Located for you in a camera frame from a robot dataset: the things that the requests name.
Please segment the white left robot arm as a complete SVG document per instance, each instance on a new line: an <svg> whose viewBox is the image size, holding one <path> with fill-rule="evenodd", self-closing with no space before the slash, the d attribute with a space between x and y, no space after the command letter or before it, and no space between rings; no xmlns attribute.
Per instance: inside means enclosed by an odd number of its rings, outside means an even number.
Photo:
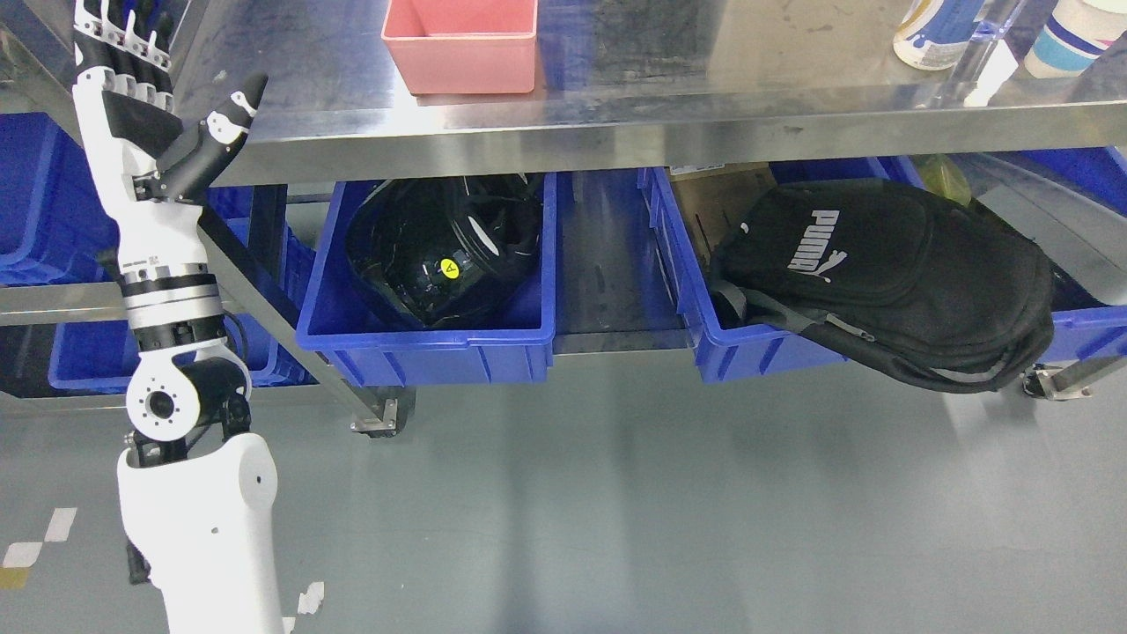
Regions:
<svg viewBox="0 0 1127 634"><path fill-rule="evenodd" d="M130 570L165 598L172 633L282 633L270 506L278 476L252 434L251 374L229 348L198 229L208 187L241 152L269 77L197 124L174 113L172 20L137 1L77 1L71 93L137 367L116 477Z"/></svg>

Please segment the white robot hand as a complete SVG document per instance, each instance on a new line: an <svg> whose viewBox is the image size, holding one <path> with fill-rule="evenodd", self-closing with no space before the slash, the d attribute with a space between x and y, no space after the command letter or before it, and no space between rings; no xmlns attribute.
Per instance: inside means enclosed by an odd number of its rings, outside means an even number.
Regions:
<svg viewBox="0 0 1127 634"><path fill-rule="evenodd" d="M124 16L124 1L76 1L72 32L72 96L85 155L103 209L118 227L119 274L136 280L208 273L208 253L198 236L203 208L184 203L204 203L210 186L241 152L269 83L266 73L247 77L197 124L176 123L172 132L158 136L150 157L112 132L108 106L137 101L114 92L109 69L95 68L105 66L106 42L116 83L128 84L130 53L136 95L152 96L153 79L154 104L174 111L168 52L174 17L162 11L149 33L151 14L152 5L132 5Z"/></svg>

